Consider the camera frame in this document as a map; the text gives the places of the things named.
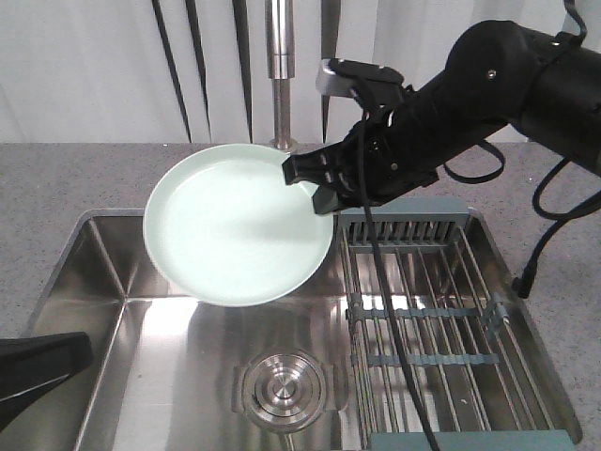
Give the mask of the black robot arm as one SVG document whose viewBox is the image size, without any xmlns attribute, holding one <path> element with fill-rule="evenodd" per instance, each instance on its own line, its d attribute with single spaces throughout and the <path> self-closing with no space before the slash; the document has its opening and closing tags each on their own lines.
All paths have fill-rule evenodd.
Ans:
<svg viewBox="0 0 601 451">
<path fill-rule="evenodd" d="M 380 206 L 425 187 L 441 165 L 506 126 L 600 171 L 600 55 L 576 36 L 483 21 L 459 37 L 427 84 L 403 81 L 388 67 L 323 61 L 319 90 L 354 99 L 368 118 L 342 141 L 285 160 L 287 184 L 316 186 L 316 213 Z"/>
</svg>

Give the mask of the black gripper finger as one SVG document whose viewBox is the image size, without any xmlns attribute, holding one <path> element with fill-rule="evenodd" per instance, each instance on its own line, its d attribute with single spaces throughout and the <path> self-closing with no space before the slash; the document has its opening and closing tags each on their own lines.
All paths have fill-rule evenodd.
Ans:
<svg viewBox="0 0 601 451">
<path fill-rule="evenodd" d="M 12 421 L 37 399 L 93 362 L 88 334 L 1 340 L 1 419 Z"/>
</svg>

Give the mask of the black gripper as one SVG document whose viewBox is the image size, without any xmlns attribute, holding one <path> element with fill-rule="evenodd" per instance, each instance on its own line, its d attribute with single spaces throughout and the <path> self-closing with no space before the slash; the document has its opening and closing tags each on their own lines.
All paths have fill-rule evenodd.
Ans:
<svg viewBox="0 0 601 451">
<path fill-rule="evenodd" d="M 342 143 L 288 156 L 282 163 L 285 184 L 318 185 L 315 214 L 362 205 L 360 174 L 372 206 L 438 180 L 441 165 L 441 100 L 435 86 L 408 87 L 398 98 L 378 103 L 365 123 L 357 122 Z M 342 194 L 342 204 L 338 194 Z"/>
</svg>

